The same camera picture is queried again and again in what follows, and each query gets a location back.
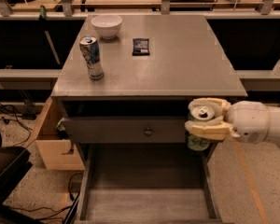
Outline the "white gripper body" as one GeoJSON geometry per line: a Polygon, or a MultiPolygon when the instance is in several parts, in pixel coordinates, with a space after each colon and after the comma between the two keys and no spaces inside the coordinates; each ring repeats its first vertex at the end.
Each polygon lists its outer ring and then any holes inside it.
{"type": "Polygon", "coordinates": [[[231,137],[238,142],[259,143],[269,131],[268,108],[260,102],[238,102],[229,108],[227,122],[232,125],[231,137]]]}

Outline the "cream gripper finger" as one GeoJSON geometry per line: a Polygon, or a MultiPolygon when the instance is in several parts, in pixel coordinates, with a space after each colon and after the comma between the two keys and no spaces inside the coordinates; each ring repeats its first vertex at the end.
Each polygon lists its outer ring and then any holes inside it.
{"type": "Polygon", "coordinates": [[[188,120],[185,128],[190,134],[210,140],[221,141],[227,137],[240,137],[233,125],[225,122],[222,116],[208,121],[188,120]]]}
{"type": "Polygon", "coordinates": [[[224,99],[219,98],[198,98],[189,103],[189,110],[198,105],[207,105],[214,109],[214,118],[224,116],[231,104],[224,99]]]}

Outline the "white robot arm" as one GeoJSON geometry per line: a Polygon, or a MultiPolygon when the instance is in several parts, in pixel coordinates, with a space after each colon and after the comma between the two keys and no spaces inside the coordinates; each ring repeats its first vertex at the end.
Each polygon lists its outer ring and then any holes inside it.
{"type": "Polygon", "coordinates": [[[228,137],[240,143],[273,143],[280,148],[280,107],[261,102],[235,104],[218,98],[189,103],[185,129],[202,139],[221,142],[228,137]]]}

